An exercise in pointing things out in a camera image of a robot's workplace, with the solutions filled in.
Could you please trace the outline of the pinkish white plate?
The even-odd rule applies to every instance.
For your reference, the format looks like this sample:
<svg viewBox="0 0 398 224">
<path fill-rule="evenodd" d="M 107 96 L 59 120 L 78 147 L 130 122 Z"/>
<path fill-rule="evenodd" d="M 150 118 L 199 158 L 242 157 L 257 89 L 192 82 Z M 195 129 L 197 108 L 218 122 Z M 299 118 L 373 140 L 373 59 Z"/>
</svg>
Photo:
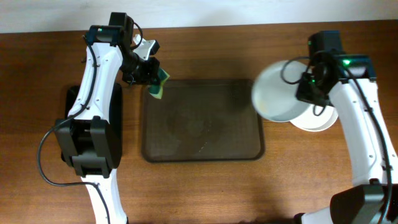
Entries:
<svg viewBox="0 0 398 224">
<path fill-rule="evenodd" d="M 329 119 L 330 125 L 333 125 L 337 119 L 338 119 L 338 112 L 337 112 L 336 108 L 332 107 L 332 112 L 331 112 L 331 116 Z"/>
</svg>

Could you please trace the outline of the light blue plate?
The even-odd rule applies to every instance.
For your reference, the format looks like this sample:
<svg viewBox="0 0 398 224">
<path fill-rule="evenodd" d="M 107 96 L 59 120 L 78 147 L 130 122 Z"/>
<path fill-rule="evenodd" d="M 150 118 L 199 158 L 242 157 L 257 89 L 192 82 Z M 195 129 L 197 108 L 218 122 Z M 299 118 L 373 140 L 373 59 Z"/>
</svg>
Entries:
<svg viewBox="0 0 398 224">
<path fill-rule="evenodd" d="M 265 68 L 255 79 L 251 90 L 254 109 L 262 118 L 284 123 L 303 114 L 310 105 L 296 98 L 298 85 L 306 65 L 283 60 Z"/>
</svg>

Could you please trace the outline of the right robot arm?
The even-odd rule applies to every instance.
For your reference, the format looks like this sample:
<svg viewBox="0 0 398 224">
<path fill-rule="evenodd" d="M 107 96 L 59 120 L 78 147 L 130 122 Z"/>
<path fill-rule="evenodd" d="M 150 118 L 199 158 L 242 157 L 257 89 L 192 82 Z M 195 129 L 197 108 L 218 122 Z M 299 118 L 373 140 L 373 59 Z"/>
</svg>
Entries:
<svg viewBox="0 0 398 224">
<path fill-rule="evenodd" d="M 295 223 L 397 223 L 397 154 L 378 99 L 373 63 L 347 54 L 337 30 L 308 38 L 309 63 L 296 98 L 337 110 L 349 150 L 353 187 L 332 196 L 329 206 L 298 213 Z"/>
</svg>

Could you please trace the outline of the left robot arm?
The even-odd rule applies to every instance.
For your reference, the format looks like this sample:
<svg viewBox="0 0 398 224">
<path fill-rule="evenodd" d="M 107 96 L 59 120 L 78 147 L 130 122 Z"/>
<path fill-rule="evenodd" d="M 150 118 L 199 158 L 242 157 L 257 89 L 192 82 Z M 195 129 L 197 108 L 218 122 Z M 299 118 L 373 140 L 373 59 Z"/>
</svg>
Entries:
<svg viewBox="0 0 398 224">
<path fill-rule="evenodd" d="M 55 125 L 62 159 L 80 177 L 96 223 L 128 223 L 121 205 L 117 168 L 122 156 L 123 94 L 118 72 L 128 85 L 146 85 L 160 99 L 169 74 L 154 57 L 156 40 L 135 34 L 137 24 L 125 12 L 113 12 L 106 26 L 92 25 L 86 42 L 86 67 L 75 101 Z"/>
</svg>

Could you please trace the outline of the green yellow sponge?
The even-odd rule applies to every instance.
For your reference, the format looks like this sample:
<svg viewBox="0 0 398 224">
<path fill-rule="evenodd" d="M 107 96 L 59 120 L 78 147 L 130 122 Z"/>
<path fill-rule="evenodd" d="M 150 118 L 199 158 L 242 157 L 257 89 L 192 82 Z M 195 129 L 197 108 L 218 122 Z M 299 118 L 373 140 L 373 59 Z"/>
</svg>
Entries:
<svg viewBox="0 0 398 224">
<path fill-rule="evenodd" d="M 169 79 L 170 75 L 162 68 L 158 70 L 157 74 L 160 78 L 160 83 L 158 85 L 150 85 L 148 87 L 148 92 L 150 93 L 151 96 L 159 100 L 162 98 L 163 95 L 163 86 L 166 83 L 166 81 Z"/>
</svg>

